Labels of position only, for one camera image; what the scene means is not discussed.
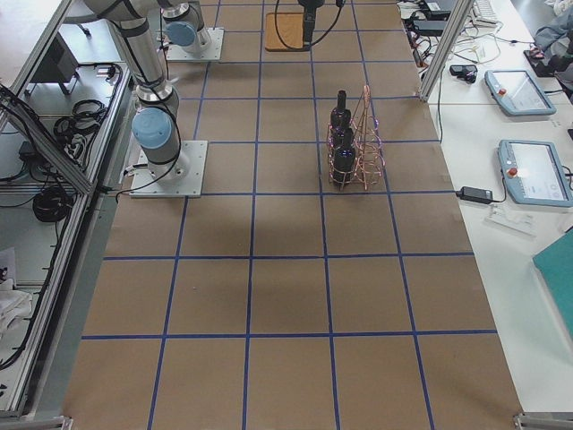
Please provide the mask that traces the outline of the black power adapter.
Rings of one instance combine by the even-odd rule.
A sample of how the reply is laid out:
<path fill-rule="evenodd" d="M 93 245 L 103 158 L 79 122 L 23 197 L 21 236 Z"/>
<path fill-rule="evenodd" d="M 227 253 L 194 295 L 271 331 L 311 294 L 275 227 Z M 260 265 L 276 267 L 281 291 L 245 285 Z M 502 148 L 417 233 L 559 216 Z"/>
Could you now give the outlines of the black power adapter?
<path fill-rule="evenodd" d="M 492 191 L 483 188 L 462 186 L 456 191 L 456 197 L 462 201 L 490 204 L 493 202 Z"/>

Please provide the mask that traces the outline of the aluminium frame post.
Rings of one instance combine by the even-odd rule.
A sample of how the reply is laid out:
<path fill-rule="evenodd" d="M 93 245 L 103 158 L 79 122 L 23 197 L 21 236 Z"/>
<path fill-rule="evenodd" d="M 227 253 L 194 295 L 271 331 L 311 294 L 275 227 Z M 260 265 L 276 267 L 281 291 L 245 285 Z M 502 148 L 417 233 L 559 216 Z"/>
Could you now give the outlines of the aluminium frame post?
<path fill-rule="evenodd" d="M 433 59 L 425 71 L 424 78 L 422 79 L 422 84 L 418 93 L 421 101 L 427 102 L 429 100 L 433 88 L 442 74 L 449 52 L 458 39 L 466 18 L 469 15 L 472 4 L 472 0 L 461 0 L 457 1 L 453 8 L 445 29 L 442 32 Z"/>

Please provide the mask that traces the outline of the far teach pendant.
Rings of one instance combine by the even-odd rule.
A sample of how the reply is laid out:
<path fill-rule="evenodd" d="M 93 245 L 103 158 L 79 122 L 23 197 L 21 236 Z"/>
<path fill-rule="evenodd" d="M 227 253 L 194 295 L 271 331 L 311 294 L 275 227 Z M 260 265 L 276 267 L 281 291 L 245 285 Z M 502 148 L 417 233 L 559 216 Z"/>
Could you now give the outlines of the far teach pendant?
<path fill-rule="evenodd" d="M 488 70 L 484 82 L 508 116 L 550 116 L 556 107 L 527 70 Z"/>

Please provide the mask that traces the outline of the teach pendant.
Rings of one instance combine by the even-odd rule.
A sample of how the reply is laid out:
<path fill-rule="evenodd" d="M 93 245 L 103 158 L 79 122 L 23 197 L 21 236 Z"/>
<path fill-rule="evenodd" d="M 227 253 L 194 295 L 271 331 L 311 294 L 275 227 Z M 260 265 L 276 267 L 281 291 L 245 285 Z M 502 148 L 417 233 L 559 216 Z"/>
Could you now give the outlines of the teach pendant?
<path fill-rule="evenodd" d="M 572 192 L 552 142 L 502 140 L 498 157 L 515 203 L 572 207 Z"/>
<path fill-rule="evenodd" d="M 488 70 L 484 82 L 508 116 L 550 116 L 556 107 L 527 70 Z"/>

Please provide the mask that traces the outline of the teal board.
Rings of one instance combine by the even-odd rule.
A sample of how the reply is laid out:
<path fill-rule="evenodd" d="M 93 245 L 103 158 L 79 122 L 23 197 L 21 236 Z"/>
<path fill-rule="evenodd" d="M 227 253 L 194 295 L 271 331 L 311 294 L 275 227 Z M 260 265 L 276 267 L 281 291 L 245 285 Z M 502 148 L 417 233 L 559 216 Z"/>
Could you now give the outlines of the teal board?
<path fill-rule="evenodd" d="M 562 313 L 572 312 L 572 232 L 564 234 L 533 258 L 543 275 L 556 306 Z"/>

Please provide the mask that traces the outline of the dark wine bottle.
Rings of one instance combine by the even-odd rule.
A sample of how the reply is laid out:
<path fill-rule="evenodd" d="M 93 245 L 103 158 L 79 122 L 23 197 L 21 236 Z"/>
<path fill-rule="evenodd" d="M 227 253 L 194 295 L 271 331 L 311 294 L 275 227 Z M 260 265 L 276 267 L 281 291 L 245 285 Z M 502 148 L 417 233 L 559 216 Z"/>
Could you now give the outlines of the dark wine bottle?
<path fill-rule="evenodd" d="M 354 130 L 351 127 L 347 128 L 334 128 L 332 130 L 332 143 L 334 148 L 351 148 L 354 139 Z"/>
<path fill-rule="evenodd" d="M 351 121 L 351 112 L 346 108 L 346 92 L 338 91 L 337 105 L 330 113 L 330 127 L 332 129 L 346 129 Z"/>
<path fill-rule="evenodd" d="M 355 148 L 351 143 L 338 145 L 333 153 L 332 180 L 340 188 L 351 181 L 354 173 Z"/>

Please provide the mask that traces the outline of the wooden tray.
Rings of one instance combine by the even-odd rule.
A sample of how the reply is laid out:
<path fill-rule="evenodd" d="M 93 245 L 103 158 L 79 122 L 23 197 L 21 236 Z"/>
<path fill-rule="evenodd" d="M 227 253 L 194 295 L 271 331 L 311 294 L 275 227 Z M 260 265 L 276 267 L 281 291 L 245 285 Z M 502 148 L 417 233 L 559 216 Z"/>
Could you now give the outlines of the wooden tray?
<path fill-rule="evenodd" d="M 302 13 L 267 13 L 265 16 L 264 48 L 268 52 L 308 50 L 304 46 L 304 15 Z"/>

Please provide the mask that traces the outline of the near teach pendant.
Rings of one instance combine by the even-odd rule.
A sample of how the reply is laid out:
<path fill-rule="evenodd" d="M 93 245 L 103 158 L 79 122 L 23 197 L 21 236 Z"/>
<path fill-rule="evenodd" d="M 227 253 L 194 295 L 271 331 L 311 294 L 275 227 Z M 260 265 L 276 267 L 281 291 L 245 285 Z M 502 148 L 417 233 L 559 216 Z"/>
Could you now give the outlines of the near teach pendant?
<path fill-rule="evenodd" d="M 515 203 L 572 207 L 572 192 L 552 142 L 502 140 L 498 157 Z"/>

